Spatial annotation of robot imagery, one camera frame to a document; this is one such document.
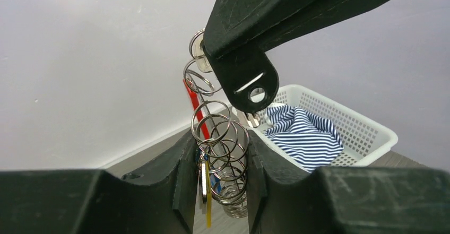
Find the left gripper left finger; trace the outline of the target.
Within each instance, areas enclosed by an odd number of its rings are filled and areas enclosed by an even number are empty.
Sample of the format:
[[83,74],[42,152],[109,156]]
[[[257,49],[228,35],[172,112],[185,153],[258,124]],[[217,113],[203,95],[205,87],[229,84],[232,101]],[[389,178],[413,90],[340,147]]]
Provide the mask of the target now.
[[1,233],[192,233],[197,144],[190,132],[143,166],[1,172]]

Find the metal spring coil keyring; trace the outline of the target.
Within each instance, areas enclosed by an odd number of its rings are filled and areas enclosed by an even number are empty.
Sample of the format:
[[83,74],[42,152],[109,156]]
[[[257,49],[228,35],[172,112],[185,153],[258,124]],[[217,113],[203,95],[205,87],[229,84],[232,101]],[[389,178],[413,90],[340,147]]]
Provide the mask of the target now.
[[[199,208],[206,215],[207,161],[210,175],[216,175],[221,184],[220,194],[211,189],[212,204],[218,203],[231,218],[245,218],[248,215],[246,185],[249,134],[242,124],[233,119],[230,107],[214,98],[221,87],[214,81],[215,75],[204,53],[204,31],[201,29],[191,38],[188,45],[191,59],[183,70],[183,80],[191,83],[189,87],[197,93],[200,102],[191,117],[191,133],[197,146]],[[200,110],[203,119],[198,121],[195,114]],[[203,123],[206,123],[210,133],[209,139],[203,137]]]

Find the blue key tag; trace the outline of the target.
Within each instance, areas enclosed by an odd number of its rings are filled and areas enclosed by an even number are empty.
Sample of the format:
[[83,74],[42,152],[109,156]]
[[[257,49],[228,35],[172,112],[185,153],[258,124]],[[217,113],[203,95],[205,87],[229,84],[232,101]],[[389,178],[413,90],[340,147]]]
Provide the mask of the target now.
[[214,192],[217,194],[220,194],[220,192],[221,192],[220,179],[216,175],[211,174],[210,182],[211,182],[211,188],[214,190]]

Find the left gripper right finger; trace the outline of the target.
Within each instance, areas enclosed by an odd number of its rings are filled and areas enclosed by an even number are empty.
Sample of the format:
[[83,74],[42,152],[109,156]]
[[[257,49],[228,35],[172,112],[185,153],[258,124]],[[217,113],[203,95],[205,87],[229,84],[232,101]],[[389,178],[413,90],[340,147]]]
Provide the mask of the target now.
[[250,233],[449,233],[449,173],[430,168],[321,167],[307,173],[253,131]]

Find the black key fob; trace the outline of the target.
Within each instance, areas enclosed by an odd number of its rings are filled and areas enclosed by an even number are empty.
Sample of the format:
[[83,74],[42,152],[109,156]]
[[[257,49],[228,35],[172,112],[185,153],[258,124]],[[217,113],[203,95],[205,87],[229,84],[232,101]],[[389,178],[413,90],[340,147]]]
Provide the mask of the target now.
[[273,102],[279,76],[260,48],[244,45],[219,56],[204,44],[204,53],[233,107],[255,113]]

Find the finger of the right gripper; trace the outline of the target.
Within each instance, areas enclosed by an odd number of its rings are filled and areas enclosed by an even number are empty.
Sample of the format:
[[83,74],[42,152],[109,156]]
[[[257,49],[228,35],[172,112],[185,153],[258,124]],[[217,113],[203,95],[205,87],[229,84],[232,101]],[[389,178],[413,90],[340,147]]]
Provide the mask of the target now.
[[246,47],[268,51],[388,1],[216,0],[204,32],[204,49],[213,58]]

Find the red handled key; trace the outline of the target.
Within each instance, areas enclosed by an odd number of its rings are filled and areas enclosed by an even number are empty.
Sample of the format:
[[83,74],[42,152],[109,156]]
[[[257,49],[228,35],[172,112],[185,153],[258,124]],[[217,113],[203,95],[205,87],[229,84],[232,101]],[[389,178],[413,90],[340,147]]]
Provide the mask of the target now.
[[[185,88],[187,90],[187,93],[188,93],[188,95],[189,95],[189,97],[191,99],[191,103],[192,103],[193,109],[196,110],[196,108],[200,105],[197,93],[194,92],[192,89],[190,89],[190,87],[189,87],[189,85],[191,84],[190,82],[186,82],[186,80],[183,80],[183,83],[184,83],[184,86],[185,86]],[[203,119],[203,112],[200,110],[199,112],[197,112],[195,114],[195,116],[196,116],[197,120],[200,121],[200,120]],[[203,137],[205,139],[209,139],[210,138],[210,133],[208,131],[206,123],[203,123],[201,125],[201,131],[202,131]]]

